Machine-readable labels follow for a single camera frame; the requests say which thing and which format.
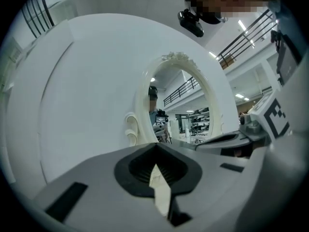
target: white ceiling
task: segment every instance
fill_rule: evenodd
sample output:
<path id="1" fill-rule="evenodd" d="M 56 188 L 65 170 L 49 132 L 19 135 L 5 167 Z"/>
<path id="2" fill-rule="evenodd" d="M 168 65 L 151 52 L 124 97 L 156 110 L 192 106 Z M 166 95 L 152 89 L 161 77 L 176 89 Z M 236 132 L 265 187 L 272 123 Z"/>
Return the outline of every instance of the white ceiling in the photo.
<path id="1" fill-rule="evenodd" d="M 230 86 L 234 95 L 241 94 L 250 99 L 262 94 L 261 90 L 270 87 L 270 83 L 262 66 L 259 66 L 232 80 Z M 236 103 L 242 100 L 241 98 L 235 97 Z"/>
<path id="2" fill-rule="evenodd" d="M 167 86 L 177 77 L 178 73 L 181 72 L 180 68 L 176 66 L 168 66 L 161 69 L 154 75 L 155 81 L 151 84 L 156 86 L 158 89 L 166 89 Z"/>

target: camera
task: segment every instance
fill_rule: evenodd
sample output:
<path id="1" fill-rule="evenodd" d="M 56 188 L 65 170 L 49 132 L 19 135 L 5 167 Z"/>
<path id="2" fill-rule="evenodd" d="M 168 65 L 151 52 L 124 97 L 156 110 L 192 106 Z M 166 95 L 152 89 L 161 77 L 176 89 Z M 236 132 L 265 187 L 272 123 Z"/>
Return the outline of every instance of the camera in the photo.
<path id="1" fill-rule="evenodd" d="M 168 115 L 165 114 L 165 111 L 159 109 L 155 116 L 155 121 L 156 123 L 167 123 L 169 121 Z"/>
<path id="2" fill-rule="evenodd" d="M 197 37 L 203 37 L 204 30 L 199 23 L 199 18 L 192 14 L 189 9 L 178 13 L 179 23 L 182 27 L 193 33 Z"/>

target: ceiling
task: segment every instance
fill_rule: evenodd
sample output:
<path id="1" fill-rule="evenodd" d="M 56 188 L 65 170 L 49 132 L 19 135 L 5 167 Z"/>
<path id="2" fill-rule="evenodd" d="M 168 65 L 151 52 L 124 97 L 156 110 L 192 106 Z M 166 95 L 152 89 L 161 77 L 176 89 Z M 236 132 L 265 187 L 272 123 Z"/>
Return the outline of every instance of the ceiling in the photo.
<path id="1" fill-rule="evenodd" d="M 234 95 L 240 94 L 246 98 L 252 98 L 262 94 L 262 90 L 269 88 L 270 83 L 263 67 L 246 72 L 230 82 L 230 86 Z M 243 101 L 242 98 L 235 97 L 236 103 Z"/>
<path id="2" fill-rule="evenodd" d="M 174 66 L 168 66 L 164 69 L 158 71 L 155 75 L 155 81 L 151 84 L 156 86 L 158 89 L 165 90 L 169 84 L 177 77 L 178 73 L 181 72 L 181 69 Z"/>
<path id="3" fill-rule="evenodd" d="M 204 36 L 198 38 L 180 26 L 177 14 L 186 6 L 184 0 L 72 0 L 78 16 L 97 13 L 119 13 L 148 18 L 172 27 L 205 46 L 223 25 L 201 22 Z"/>
<path id="4" fill-rule="evenodd" d="M 174 110 L 169 111 L 169 113 L 187 114 L 187 111 L 195 111 L 205 107 L 208 107 L 206 98 L 204 96 L 200 96 L 184 105 L 177 107 Z"/>

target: white curved panel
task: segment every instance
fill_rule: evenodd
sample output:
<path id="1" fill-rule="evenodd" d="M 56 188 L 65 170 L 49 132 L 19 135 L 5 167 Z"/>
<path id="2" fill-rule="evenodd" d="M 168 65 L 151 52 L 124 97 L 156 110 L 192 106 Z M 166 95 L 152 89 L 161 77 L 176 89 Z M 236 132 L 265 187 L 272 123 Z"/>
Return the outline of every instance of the white curved panel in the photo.
<path id="1" fill-rule="evenodd" d="M 56 63 L 72 42 L 67 21 L 42 36 L 18 67 L 8 101 L 8 156 L 17 188 L 30 199 L 46 185 L 40 166 L 38 134 L 42 95 Z"/>
<path id="2" fill-rule="evenodd" d="M 0 167 L 7 182 L 11 184 L 16 180 L 11 168 L 5 137 L 6 107 L 8 103 L 8 97 L 8 93 L 0 94 Z"/>
<path id="3" fill-rule="evenodd" d="M 170 52 L 186 53 L 200 69 L 198 77 L 207 79 L 217 106 L 216 130 L 238 129 L 234 97 L 220 64 L 190 38 L 160 23 L 122 14 L 86 15 L 69 24 L 74 44 L 53 72 L 41 107 L 47 181 L 89 157 L 129 146 L 126 114 L 137 111 L 136 92 L 148 87 L 147 72 L 155 71 L 149 66 Z M 145 126 L 150 124 L 139 124 L 139 130 L 149 131 Z"/>

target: white plastic part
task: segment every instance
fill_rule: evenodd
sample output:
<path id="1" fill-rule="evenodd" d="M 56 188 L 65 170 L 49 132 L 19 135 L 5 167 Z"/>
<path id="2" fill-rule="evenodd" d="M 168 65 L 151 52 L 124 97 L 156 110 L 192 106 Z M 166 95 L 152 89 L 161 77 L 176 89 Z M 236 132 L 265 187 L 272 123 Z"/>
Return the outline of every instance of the white plastic part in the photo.
<path id="1" fill-rule="evenodd" d="M 279 94 L 280 91 L 278 90 L 274 90 L 272 93 L 266 94 L 248 112 L 250 114 L 251 121 L 258 121 L 273 142 L 279 136 L 286 135 L 291 130 L 288 118 L 285 116 L 285 110 L 278 103 L 277 97 Z"/>
<path id="2" fill-rule="evenodd" d="M 309 90 L 309 49 L 298 68 L 277 95 L 278 102 L 285 112 L 291 130 L 309 130 L 308 90 Z"/>
<path id="3" fill-rule="evenodd" d="M 40 39 L 19 67 L 7 115 L 9 158 L 22 192 L 33 197 L 44 178 L 48 183 L 90 157 L 157 142 L 148 88 L 170 64 L 204 91 L 210 137 L 238 129 L 220 64 L 172 28 L 136 16 L 92 14 L 64 21 Z M 134 116 L 125 120 L 128 113 Z"/>

